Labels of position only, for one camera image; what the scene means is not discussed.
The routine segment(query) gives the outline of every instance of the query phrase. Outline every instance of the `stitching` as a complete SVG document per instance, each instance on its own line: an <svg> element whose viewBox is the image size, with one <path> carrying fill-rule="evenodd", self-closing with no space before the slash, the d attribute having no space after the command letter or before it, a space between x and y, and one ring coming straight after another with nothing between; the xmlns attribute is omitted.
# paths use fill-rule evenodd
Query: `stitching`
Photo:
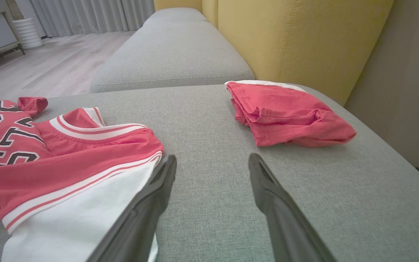
<svg viewBox="0 0 419 262"><path fill-rule="evenodd" d="M231 77L236 76L245 76L248 75L250 71L246 71L245 73L241 75L233 75ZM123 86L123 85L136 85L136 84L142 84L142 83L151 83L151 82L174 82L174 81L192 81L196 79L216 79L216 78L227 78L229 76L209 76L208 78L169 78L169 79L151 79L141 82L134 82L134 83L112 83L112 84L93 84L93 86Z"/></svg>
<svg viewBox="0 0 419 262"><path fill-rule="evenodd" d="M287 28L286 40L284 41L284 46L282 47L281 60L279 62L278 74L276 75L276 82L278 82L279 78L281 78L282 64L286 60L286 51L287 51L287 46L289 45L289 40L291 38L292 24L295 19L295 11L297 8L297 3L298 3L298 0L295 0L293 3L292 10L291 10L291 18L289 19L289 26Z"/></svg>

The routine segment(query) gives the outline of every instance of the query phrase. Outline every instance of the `grey seat cushion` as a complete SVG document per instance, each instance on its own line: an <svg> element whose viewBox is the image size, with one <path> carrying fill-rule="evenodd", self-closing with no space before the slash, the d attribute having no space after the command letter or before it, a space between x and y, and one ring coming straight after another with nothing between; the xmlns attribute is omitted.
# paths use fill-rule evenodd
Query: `grey seat cushion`
<svg viewBox="0 0 419 262"><path fill-rule="evenodd" d="M90 92L244 79L254 79L250 67L210 23L150 23L98 70Z"/></svg>
<svg viewBox="0 0 419 262"><path fill-rule="evenodd" d="M196 9L188 7L175 7L157 10L152 14L143 25L151 23L174 23L174 22L191 22L205 21L206 18Z"/></svg>
<svg viewBox="0 0 419 262"><path fill-rule="evenodd" d="M223 85L53 98L36 121L98 106L106 124L145 124L176 155L176 181L157 228L159 261L274 260L253 199L251 152L265 159L338 261L419 261L419 173L337 103L302 88L354 126L356 138L324 148L256 147L249 128L234 120Z"/></svg>

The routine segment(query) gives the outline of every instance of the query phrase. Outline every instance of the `grey curtain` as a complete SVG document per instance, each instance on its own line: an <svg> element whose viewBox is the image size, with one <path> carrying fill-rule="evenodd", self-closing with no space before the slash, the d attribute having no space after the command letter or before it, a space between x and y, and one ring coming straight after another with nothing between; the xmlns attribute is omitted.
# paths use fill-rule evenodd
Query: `grey curtain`
<svg viewBox="0 0 419 262"><path fill-rule="evenodd" d="M133 31L155 12L153 0L30 0L48 37Z"/></svg>

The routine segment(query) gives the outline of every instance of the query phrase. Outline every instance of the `ribbed white pot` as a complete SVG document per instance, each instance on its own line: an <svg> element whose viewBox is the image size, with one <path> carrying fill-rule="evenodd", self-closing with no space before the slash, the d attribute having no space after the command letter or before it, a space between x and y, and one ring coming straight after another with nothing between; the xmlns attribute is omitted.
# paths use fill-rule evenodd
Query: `ribbed white pot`
<svg viewBox="0 0 419 262"><path fill-rule="evenodd" d="M35 49L43 46L43 41L36 32L32 18L13 21L14 27L20 37L24 49Z"/></svg>

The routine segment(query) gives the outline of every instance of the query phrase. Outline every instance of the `floor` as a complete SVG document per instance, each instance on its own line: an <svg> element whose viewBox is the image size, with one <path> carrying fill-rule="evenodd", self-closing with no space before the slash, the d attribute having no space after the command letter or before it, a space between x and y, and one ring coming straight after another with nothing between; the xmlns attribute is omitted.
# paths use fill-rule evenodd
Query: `floor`
<svg viewBox="0 0 419 262"><path fill-rule="evenodd" d="M96 70L134 32L92 33L47 38L45 45L0 58L0 99L88 93Z"/></svg>

